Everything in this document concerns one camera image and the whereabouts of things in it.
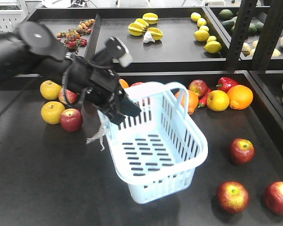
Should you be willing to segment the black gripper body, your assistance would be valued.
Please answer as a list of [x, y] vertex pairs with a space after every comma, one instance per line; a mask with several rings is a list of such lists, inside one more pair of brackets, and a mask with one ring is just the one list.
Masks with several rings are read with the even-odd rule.
[[94, 68], [83, 65], [80, 72], [80, 86], [87, 88], [87, 100], [101, 111], [125, 109], [125, 91], [119, 82], [119, 75], [110, 68]]

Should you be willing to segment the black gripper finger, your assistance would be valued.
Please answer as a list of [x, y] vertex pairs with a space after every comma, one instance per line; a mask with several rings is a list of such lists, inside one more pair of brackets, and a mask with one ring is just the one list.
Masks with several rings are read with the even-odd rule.
[[119, 110], [122, 114], [136, 117], [141, 113], [139, 106], [133, 102], [125, 91], [118, 92]]
[[125, 116], [117, 109], [115, 105], [107, 104], [99, 108], [101, 117], [105, 123], [112, 123], [116, 126], [120, 126], [125, 120]]

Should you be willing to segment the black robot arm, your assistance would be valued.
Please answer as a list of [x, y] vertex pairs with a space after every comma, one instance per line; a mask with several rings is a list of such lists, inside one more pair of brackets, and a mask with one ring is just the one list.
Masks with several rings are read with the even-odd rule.
[[121, 112], [125, 94], [111, 60], [127, 52], [116, 37], [110, 37], [101, 53], [87, 61], [67, 51], [46, 26], [22, 22], [12, 32], [0, 34], [0, 83], [19, 74], [39, 74], [81, 93], [118, 125], [125, 119]]

